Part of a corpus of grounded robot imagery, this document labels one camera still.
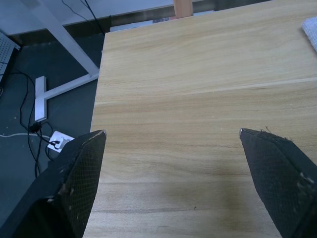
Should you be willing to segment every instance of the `power strip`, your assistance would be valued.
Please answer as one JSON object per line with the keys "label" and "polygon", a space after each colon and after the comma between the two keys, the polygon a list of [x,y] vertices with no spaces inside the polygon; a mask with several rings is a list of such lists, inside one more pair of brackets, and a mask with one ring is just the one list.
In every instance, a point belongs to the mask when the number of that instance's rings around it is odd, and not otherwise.
{"label": "power strip", "polygon": [[64,148],[65,144],[67,144],[69,141],[71,141],[73,139],[74,139],[73,137],[66,135],[66,134],[63,134],[63,133],[56,130],[56,131],[54,131],[53,135],[51,136],[50,142],[59,141],[59,143],[56,144],[55,146],[49,144],[48,148],[60,153],[61,150]]}

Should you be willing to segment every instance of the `wooden table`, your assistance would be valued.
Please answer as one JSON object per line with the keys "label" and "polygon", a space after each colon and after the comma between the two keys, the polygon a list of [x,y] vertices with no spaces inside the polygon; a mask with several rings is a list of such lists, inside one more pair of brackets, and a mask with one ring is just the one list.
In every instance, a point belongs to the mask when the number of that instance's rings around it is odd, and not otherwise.
{"label": "wooden table", "polygon": [[267,126],[317,162],[314,15],[316,0],[275,0],[107,34],[85,237],[280,237],[238,133]]}

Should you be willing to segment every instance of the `floor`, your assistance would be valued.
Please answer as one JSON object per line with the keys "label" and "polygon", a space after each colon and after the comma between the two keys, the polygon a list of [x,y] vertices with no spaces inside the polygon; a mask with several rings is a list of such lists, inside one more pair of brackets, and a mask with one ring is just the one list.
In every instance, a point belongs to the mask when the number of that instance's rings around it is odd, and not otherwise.
{"label": "floor", "polygon": [[[76,39],[88,56],[99,66],[104,36]],[[86,71],[58,42],[23,47],[15,58],[14,68],[35,78],[45,75],[48,90],[78,78]],[[4,92],[0,97],[0,133],[10,135],[25,132],[19,124],[19,108],[26,90],[26,77],[9,75],[5,79]],[[54,130],[72,137],[88,133],[94,107],[97,80],[48,100],[48,121]],[[29,88],[29,96],[23,108],[23,122],[27,124],[34,100],[34,89]],[[43,134],[49,135],[51,129],[44,125]],[[38,138],[32,136],[31,143],[37,151]],[[43,143],[40,154],[42,171],[48,159]],[[9,216],[15,205],[33,182],[34,160],[28,148],[26,136],[0,137],[0,226]]]}

